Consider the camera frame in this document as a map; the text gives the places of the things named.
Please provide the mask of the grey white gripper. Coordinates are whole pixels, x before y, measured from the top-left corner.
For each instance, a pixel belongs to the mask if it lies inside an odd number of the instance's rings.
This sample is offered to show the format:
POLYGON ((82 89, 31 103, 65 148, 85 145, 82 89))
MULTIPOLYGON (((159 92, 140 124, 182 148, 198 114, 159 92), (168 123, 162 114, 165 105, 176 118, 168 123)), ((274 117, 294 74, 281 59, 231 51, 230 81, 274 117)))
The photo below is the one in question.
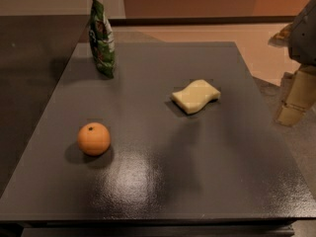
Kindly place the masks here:
POLYGON ((316 103, 316 0, 310 0, 294 18, 273 36, 288 40, 289 57, 301 65, 281 79, 280 106, 276 122, 285 126, 299 123, 316 103))

